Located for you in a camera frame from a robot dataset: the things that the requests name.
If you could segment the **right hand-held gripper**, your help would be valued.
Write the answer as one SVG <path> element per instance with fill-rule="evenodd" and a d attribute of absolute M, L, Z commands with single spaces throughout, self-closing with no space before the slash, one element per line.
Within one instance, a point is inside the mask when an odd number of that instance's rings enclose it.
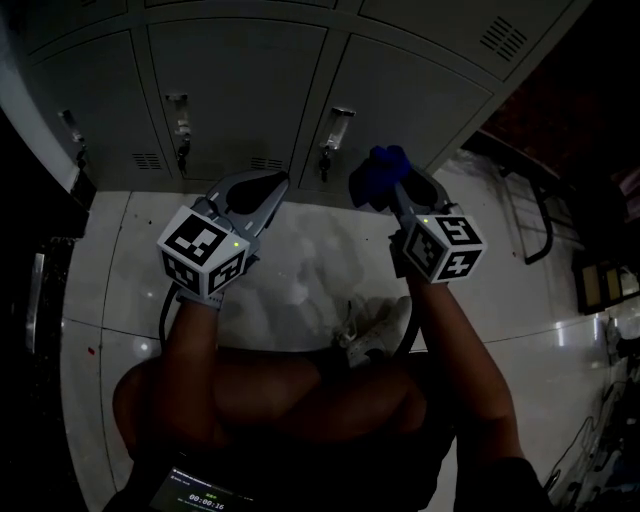
<path fill-rule="evenodd" d="M 420 213 L 413 202 L 428 207 Z M 415 269 L 430 284 L 465 279 L 486 252 L 486 241 L 473 217 L 431 175 L 412 170 L 412 201 L 400 181 L 391 189 L 391 211 L 399 230 L 390 236 L 390 252 L 398 278 Z"/>

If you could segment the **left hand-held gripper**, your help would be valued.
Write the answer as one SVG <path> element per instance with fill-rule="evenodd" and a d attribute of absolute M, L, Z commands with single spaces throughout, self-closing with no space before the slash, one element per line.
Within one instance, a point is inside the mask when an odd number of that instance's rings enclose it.
<path fill-rule="evenodd" d="M 259 235 L 289 188 L 283 171 L 250 170 L 223 178 L 208 194 L 219 213 L 238 216 L 237 231 Z M 219 310 L 224 289 L 239 278 L 251 244 L 238 234 L 182 206 L 157 241 L 161 267 L 178 287 L 178 299 Z"/>

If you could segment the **blue cloth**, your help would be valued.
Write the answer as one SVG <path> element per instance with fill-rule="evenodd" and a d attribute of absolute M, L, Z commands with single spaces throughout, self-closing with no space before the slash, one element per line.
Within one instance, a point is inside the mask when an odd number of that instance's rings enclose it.
<path fill-rule="evenodd" d="M 389 206 L 394 187 L 411 169 L 404 149 L 397 145 L 373 147 L 369 156 L 353 171 L 348 189 L 353 205 L 371 206 L 381 212 Z"/>

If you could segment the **person's left forearm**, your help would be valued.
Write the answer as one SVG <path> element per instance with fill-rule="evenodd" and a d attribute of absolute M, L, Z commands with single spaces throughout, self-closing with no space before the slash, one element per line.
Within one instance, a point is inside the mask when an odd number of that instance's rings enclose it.
<path fill-rule="evenodd" d="M 216 310 L 183 303 L 160 358 L 156 412 L 172 436 L 193 444 L 214 440 L 217 327 Z"/>

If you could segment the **person's right forearm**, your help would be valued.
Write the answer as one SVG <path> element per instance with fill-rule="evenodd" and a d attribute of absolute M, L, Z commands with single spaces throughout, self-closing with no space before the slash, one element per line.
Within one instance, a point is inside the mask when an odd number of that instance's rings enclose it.
<path fill-rule="evenodd" d="M 428 352 L 451 396 L 459 467 L 522 458 L 507 382 L 448 286 L 415 273 L 407 284 Z"/>

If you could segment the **white sneaker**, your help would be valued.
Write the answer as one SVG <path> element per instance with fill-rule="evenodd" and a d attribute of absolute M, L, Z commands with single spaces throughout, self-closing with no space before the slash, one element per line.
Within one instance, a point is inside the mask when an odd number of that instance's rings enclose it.
<path fill-rule="evenodd" d="M 349 312 L 347 320 L 334 336 L 335 342 L 346 355 L 349 367 L 358 368 L 369 365 L 376 359 L 393 356 L 400 348 L 409 327 L 411 310 L 410 297 L 402 296 L 382 320 L 366 329 L 363 334 L 357 332 L 355 317 Z"/>

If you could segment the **dark brown wooden furniture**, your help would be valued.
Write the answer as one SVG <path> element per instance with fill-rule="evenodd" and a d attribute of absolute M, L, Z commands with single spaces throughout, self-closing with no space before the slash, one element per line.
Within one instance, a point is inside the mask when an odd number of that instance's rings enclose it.
<path fill-rule="evenodd" d="M 536 69 L 481 131 L 574 186 L 610 183 L 640 221 L 640 75 Z"/>

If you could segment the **person's left leg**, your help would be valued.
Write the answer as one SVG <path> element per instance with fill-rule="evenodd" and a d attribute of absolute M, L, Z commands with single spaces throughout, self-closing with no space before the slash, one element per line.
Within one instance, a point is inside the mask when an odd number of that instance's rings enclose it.
<path fill-rule="evenodd" d="M 130 454 L 142 439 L 152 384 L 161 359 L 148 359 L 118 382 L 112 400 L 117 428 Z M 260 353 L 220 348 L 216 354 L 212 401 L 196 418 L 211 415 L 222 425 L 266 425 L 285 415 L 320 383 L 317 367 L 300 354 Z"/>

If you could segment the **person's leg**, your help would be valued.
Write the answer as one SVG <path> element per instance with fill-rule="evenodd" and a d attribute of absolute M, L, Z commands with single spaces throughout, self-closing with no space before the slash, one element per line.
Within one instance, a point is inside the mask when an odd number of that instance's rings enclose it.
<path fill-rule="evenodd" d="M 148 359 L 118 382 L 112 400 L 117 428 L 130 454 L 142 439 L 152 384 L 161 359 Z M 211 415 L 222 425 L 266 425 L 285 415 L 320 383 L 317 367 L 300 354 L 260 353 L 220 348 L 216 354 L 212 401 L 196 418 Z"/>
<path fill-rule="evenodd" d="M 278 431 L 314 443 L 366 437 L 436 436 L 453 430 L 451 395 L 426 353 L 352 370 L 322 384 L 278 420 Z"/>

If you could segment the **person's right leg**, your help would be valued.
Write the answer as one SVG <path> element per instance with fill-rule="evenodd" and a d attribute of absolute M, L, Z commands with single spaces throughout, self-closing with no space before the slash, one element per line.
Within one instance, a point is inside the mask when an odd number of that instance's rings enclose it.
<path fill-rule="evenodd" d="M 322 384 L 278 420 L 278 431 L 314 443 L 366 437 L 436 436 L 453 430 L 451 395 L 426 353 L 352 370 Z"/>

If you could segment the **person's black shorts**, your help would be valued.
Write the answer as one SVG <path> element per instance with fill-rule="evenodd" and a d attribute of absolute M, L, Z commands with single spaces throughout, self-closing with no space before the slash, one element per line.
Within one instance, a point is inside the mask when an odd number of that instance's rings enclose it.
<path fill-rule="evenodd" d="M 420 512 L 433 497 L 452 434 L 310 444 L 259 437 L 204 453 L 147 450 L 104 512 L 154 512 L 173 467 L 251 498 L 255 512 Z"/>

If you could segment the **phone with timer screen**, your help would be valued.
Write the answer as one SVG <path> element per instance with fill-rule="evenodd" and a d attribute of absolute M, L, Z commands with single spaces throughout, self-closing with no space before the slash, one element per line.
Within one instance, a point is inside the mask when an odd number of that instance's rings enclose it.
<path fill-rule="evenodd" d="M 151 498 L 154 512 L 255 512 L 253 499 L 173 467 Z"/>

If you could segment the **person's black sleeve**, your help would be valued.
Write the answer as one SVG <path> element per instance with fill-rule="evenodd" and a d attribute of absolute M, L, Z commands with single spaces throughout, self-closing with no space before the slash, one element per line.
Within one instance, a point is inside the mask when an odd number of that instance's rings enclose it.
<path fill-rule="evenodd" d="M 458 474 L 454 512 L 555 512 L 532 465 L 502 458 Z"/>

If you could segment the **black metal chair frame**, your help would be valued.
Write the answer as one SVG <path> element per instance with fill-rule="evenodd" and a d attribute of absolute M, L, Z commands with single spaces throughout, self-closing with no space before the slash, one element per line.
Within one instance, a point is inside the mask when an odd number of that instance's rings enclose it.
<path fill-rule="evenodd" d="M 523 254 L 525 264 L 532 265 L 549 255 L 555 226 L 575 229 L 571 212 L 575 190 L 544 165 L 480 130 L 461 148 L 497 167 L 518 230 L 544 236 L 544 243 L 537 252 Z"/>

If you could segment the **grey metal locker cabinet frame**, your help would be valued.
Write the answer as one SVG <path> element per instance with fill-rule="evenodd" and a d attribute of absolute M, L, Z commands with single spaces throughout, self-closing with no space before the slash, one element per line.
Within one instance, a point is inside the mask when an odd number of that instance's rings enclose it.
<path fill-rule="evenodd" d="M 32 53 L 26 50 L 22 38 L 25 0 L 0 0 L 0 8 L 6 16 L 11 42 L 26 74 L 30 92 L 48 127 L 65 152 L 74 158 L 76 154 L 72 153 L 69 139 L 62 136 L 60 124 L 36 80 L 33 66 L 81 43 L 121 31 L 130 33 L 149 113 L 170 172 L 170 180 L 157 188 L 131 191 L 196 192 L 216 182 L 186 179 L 178 169 L 176 152 L 157 86 L 148 37 L 149 26 L 199 19 L 242 18 L 292 22 L 325 29 L 325 40 L 316 64 L 293 154 L 288 169 L 283 172 L 290 176 L 290 195 L 293 199 L 342 205 L 346 202 L 346 196 L 305 191 L 301 189 L 300 182 L 322 121 L 332 82 L 351 36 L 369 38 L 414 53 L 490 92 L 490 99 L 434 161 L 426 168 L 419 167 L 431 173 L 435 172 L 497 110 L 584 13 L 590 1 L 573 0 L 536 46 L 504 79 L 491 75 L 467 59 L 429 40 L 362 16 L 360 9 L 364 0 L 127 0 L 127 11 L 124 14 L 71 32 Z"/>

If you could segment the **black frame with yellow panels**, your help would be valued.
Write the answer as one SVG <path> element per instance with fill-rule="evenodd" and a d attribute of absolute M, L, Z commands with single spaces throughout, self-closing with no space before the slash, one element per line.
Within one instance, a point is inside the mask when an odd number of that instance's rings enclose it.
<path fill-rule="evenodd" d="M 600 313 L 626 300 L 640 297 L 640 277 L 628 266 L 596 261 L 578 253 L 572 263 L 577 307 L 583 315 Z"/>

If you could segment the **grey metal bar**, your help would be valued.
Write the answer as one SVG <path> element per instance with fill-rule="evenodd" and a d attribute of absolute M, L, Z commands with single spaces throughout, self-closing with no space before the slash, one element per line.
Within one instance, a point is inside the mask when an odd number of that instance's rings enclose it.
<path fill-rule="evenodd" d="M 31 279 L 25 318 L 25 346 L 28 352 L 31 354 L 35 353 L 37 317 L 44 276 L 45 260 L 45 254 L 37 252 L 34 256 L 34 261 L 31 269 Z"/>

